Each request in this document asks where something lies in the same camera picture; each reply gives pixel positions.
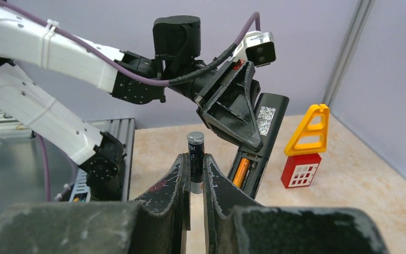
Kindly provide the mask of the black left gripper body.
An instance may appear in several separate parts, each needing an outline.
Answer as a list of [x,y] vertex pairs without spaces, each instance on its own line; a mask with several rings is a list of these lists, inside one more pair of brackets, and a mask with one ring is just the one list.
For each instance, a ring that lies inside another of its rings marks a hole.
[[260,91],[254,74],[252,62],[228,61],[219,69],[169,88],[196,103],[201,116],[252,116]]

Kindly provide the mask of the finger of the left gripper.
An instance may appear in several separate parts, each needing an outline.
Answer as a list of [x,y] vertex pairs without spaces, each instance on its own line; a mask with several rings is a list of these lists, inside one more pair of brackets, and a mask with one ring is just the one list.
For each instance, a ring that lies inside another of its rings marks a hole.
[[197,113],[220,138],[256,151],[262,148],[252,100],[255,66],[251,61],[226,62],[196,93]]

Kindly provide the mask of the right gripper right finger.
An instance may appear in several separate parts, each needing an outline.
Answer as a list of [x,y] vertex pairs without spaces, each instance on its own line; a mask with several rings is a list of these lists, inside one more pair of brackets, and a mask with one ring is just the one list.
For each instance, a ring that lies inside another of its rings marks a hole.
[[351,207],[269,207],[203,162],[207,253],[389,253],[375,222]]

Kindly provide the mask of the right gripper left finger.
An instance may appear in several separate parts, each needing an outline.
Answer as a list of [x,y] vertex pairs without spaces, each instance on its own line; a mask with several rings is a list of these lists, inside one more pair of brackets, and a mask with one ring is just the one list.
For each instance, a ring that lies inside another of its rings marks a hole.
[[188,155],[131,201],[16,203],[0,215],[0,253],[185,253]]

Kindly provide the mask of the black silver AAA battery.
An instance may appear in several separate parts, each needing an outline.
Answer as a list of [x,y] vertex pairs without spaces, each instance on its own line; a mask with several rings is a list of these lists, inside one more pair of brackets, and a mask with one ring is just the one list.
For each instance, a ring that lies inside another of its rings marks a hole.
[[190,159],[190,191],[194,194],[203,192],[203,158],[205,155],[204,134],[192,131],[187,134],[188,154]]

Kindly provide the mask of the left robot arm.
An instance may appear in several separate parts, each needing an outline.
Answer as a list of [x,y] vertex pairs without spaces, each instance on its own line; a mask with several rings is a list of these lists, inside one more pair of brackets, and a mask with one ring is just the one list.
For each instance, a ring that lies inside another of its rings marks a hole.
[[[210,61],[232,43],[254,8],[237,1],[15,1],[44,20],[92,42],[153,56],[152,26],[158,17],[201,18],[202,57]],[[29,63],[22,68],[49,94],[85,120],[134,117],[141,129],[199,123],[196,106],[167,90],[165,103],[133,105],[95,86]]]

